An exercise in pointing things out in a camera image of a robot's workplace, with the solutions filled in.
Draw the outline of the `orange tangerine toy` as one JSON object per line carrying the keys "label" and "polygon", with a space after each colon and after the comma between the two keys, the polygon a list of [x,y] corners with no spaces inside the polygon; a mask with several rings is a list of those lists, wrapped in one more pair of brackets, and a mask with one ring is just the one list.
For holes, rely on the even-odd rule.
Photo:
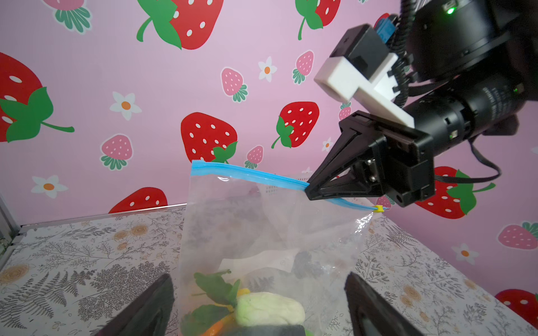
{"label": "orange tangerine toy", "polygon": [[228,327],[229,325],[232,325],[235,323],[235,316],[230,314],[223,319],[219,320],[217,323],[215,323],[213,326],[209,327],[202,336],[218,336],[220,335],[225,327]]}

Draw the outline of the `clear zip top bag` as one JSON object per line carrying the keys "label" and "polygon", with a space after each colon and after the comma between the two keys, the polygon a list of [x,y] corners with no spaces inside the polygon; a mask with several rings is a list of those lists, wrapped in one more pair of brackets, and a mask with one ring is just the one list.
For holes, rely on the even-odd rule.
{"label": "clear zip top bag", "polygon": [[251,293],[269,292],[300,302],[306,335],[323,335],[343,311],[345,279],[363,236],[382,208],[343,199],[311,201],[304,192],[264,196],[259,171],[224,163],[192,163],[182,234],[177,306],[182,316],[211,303],[196,286],[196,272],[230,269]]}

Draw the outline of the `green leaf toy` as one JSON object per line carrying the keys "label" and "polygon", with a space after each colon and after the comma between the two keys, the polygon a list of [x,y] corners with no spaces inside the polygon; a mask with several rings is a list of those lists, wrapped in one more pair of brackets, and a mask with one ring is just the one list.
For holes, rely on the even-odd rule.
{"label": "green leaf toy", "polygon": [[230,269],[225,269],[210,274],[196,272],[193,275],[196,286],[202,291],[193,296],[205,296],[211,303],[191,309],[182,316],[182,335],[202,335],[219,320],[235,313],[241,280],[238,279],[233,284],[227,282],[224,276],[231,273]]}

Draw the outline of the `white daikon toy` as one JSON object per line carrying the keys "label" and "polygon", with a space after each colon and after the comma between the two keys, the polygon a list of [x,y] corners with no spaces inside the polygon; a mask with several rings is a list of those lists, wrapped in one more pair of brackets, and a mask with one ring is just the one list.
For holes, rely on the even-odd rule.
{"label": "white daikon toy", "polygon": [[239,326],[295,326],[305,322],[303,305],[282,295],[260,292],[242,295],[235,308]]}

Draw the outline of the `white plastic basket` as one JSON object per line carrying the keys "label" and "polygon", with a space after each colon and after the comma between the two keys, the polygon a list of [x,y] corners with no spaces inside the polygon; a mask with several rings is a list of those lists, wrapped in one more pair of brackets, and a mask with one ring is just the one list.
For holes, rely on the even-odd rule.
{"label": "white plastic basket", "polygon": [[308,186],[307,176],[280,176],[276,174],[259,172],[253,178],[260,193],[264,196],[275,196],[285,192],[304,192]]}

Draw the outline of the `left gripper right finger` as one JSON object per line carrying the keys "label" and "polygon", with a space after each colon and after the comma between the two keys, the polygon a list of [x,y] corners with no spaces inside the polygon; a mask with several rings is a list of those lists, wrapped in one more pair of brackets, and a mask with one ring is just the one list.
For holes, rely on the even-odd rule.
{"label": "left gripper right finger", "polygon": [[345,293],[354,336],[423,336],[358,274],[347,276]]}

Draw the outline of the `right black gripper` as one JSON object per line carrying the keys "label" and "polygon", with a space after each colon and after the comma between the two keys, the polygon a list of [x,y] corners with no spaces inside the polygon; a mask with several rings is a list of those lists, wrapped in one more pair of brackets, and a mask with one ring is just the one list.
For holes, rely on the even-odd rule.
{"label": "right black gripper", "polygon": [[308,180],[309,200],[387,195],[400,207],[434,194],[433,138],[358,111]]}

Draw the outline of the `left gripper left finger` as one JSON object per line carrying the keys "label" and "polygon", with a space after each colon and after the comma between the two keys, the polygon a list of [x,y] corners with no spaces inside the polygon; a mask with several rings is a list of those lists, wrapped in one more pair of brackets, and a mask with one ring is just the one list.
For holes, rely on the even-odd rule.
{"label": "left gripper left finger", "polygon": [[163,274],[96,335],[165,335],[174,301],[172,278]]}

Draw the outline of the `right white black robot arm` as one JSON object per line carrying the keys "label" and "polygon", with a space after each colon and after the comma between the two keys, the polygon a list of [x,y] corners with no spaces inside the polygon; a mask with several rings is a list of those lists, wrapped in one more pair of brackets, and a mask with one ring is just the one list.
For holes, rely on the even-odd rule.
{"label": "right white black robot arm", "polygon": [[313,173],[310,200],[387,195],[402,207],[430,199],[434,159],[480,135],[511,136],[537,99],[536,1],[402,1],[381,26],[344,34],[315,82],[361,111]]}

